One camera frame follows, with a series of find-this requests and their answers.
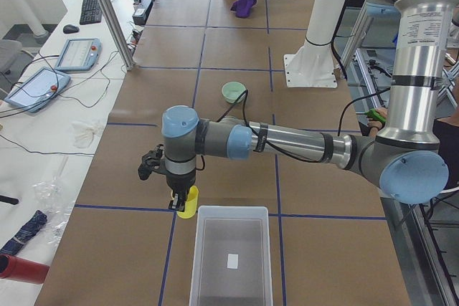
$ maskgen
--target yellow object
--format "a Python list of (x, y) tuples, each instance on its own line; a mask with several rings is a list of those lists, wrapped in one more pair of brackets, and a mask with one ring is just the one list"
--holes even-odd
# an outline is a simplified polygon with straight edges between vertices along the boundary
[(185, 211), (177, 211), (177, 215), (182, 219), (190, 219), (196, 214), (196, 208), (198, 206), (198, 195), (199, 190), (197, 186), (192, 186), (189, 189), (188, 199), (185, 202)]

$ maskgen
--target keyboard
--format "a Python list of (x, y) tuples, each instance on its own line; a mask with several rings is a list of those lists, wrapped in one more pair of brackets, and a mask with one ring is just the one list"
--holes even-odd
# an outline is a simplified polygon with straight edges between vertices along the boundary
[(98, 0), (83, 0), (80, 24), (94, 24), (102, 21), (102, 10)]

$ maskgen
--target computer mouse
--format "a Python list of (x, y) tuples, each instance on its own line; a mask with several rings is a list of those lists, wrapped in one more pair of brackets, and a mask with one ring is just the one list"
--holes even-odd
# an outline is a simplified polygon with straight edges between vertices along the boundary
[(73, 24), (67, 24), (62, 30), (64, 34), (73, 34), (79, 32), (80, 28)]

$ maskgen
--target gray chair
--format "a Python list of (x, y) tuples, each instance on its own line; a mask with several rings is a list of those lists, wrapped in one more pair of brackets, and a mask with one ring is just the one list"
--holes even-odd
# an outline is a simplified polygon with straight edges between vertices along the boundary
[(9, 68), (13, 65), (19, 53), (25, 53), (32, 59), (34, 55), (22, 49), (22, 43), (10, 39), (0, 39), (0, 72), (9, 74)]

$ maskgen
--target red cylinder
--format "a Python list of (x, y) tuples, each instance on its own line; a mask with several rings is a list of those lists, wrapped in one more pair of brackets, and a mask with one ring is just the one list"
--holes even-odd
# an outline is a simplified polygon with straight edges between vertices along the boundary
[(40, 285), (44, 282), (48, 270), (49, 267), (45, 264), (8, 254), (0, 254), (0, 279), (12, 279)]

